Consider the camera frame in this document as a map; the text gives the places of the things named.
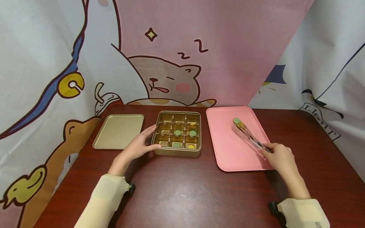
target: tongs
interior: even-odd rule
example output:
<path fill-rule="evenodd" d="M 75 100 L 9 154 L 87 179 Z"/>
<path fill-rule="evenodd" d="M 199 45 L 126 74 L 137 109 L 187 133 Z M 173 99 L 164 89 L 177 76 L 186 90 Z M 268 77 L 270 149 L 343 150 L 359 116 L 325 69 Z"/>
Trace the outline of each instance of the tongs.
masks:
<path fill-rule="evenodd" d="M 258 150 L 263 149 L 267 152 L 272 153 L 269 151 L 256 137 L 251 133 L 248 127 L 240 121 L 240 119 L 236 118 L 233 120 L 234 125 L 232 126 L 232 130 L 244 141 L 250 143 Z"/>

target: red-brown table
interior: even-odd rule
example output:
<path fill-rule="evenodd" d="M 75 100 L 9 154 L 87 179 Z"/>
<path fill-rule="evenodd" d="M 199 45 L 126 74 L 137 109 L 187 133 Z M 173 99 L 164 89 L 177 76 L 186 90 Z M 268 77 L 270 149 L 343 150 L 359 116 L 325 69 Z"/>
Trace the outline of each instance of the red-brown table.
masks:
<path fill-rule="evenodd" d="M 42 213 L 35 227 L 73 227 L 101 175 L 120 151 L 94 150 L 92 143 L 109 114 L 144 114 L 143 128 L 162 110 L 196 111 L 202 118 L 198 158 L 156 156 L 135 160 L 127 180 L 136 185 L 124 197 L 110 227 L 280 227 L 267 204 L 287 197 L 275 171 L 226 173 L 215 161 L 206 108 L 114 105 Z M 291 147 L 312 197 L 319 200 L 331 227 L 365 227 L 365 184 L 308 113 L 255 109 L 271 142 Z"/>

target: pink cheek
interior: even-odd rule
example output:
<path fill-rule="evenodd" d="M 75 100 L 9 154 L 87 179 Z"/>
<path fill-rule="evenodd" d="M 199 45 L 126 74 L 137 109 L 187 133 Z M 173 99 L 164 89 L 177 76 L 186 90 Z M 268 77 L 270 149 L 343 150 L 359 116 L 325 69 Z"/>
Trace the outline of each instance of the pink cheek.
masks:
<path fill-rule="evenodd" d="M 190 85 L 186 83 L 179 83 L 176 85 L 176 90 L 179 92 L 187 93 L 190 91 Z"/>

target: gold tray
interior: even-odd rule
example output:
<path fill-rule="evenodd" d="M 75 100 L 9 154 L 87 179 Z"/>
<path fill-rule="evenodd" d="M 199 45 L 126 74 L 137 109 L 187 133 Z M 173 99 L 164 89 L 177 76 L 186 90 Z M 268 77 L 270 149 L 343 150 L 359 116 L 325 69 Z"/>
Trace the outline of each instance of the gold tray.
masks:
<path fill-rule="evenodd" d="M 200 155 L 201 116 L 198 112 L 162 111 L 156 124 L 152 143 L 162 148 L 155 150 L 155 154 L 192 158 Z M 195 131 L 196 136 L 190 136 L 190 131 Z"/>
<path fill-rule="evenodd" d="M 142 114 L 114 114 L 105 119 L 92 147 L 96 150 L 123 150 L 140 132 Z"/>

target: hand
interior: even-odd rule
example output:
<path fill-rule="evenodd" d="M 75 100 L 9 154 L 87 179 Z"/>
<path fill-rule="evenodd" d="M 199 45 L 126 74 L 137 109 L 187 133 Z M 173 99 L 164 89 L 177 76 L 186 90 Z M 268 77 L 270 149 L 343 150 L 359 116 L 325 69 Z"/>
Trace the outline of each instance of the hand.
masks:
<path fill-rule="evenodd" d="M 278 143 L 264 143 L 264 146 L 274 150 L 274 153 L 269 153 L 266 150 L 259 150 L 259 153 L 268 160 L 270 165 L 278 171 L 280 175 L 287 173 L 299 174 L 294 155 L 289 147 Z"/>
<path fill-rule="evenodd" d="M 289 197 L 297 200 L 310 199 L 311 195 L 304 179 L 299 174 L 292 150 L 278 143 L 268 143 L 264 144 L 264 146 L 274 150 L 274 152 L 269 153 L 266 150 L 259 150 L 259 153 L 281 175 L 287 185 Z"/>
<path fill-rule="evenodd" d="M 161 145 L 159 144 L 153 144 L 148 146 L 149 143 L 147 142 L 147 139 L 149 139 L 150 136 L 152 136 L 155 130 L 156 130 L 156 124 L 142 131 L 127 145 L 127 147 L 123 150 L 123 153 L 128 154 L 129 157 L 133 160 L 141 157 L 148 151 L 161 148 Z"/>
<path fill-rule="evenodd" d="M 161 148 L 161 145 L 159 144 L 148 146 L 147 139 L 153 134 L 155 130 L 156 125 L 153 125 L 137 135 L 127 145 L 127 147 L 117 157 L 114 158 L 113 164 L 111 165 L 108 173 L 117 176 L 124 176 L 129 164 L 133 159 L 141 157 L 148 151 Z"/>

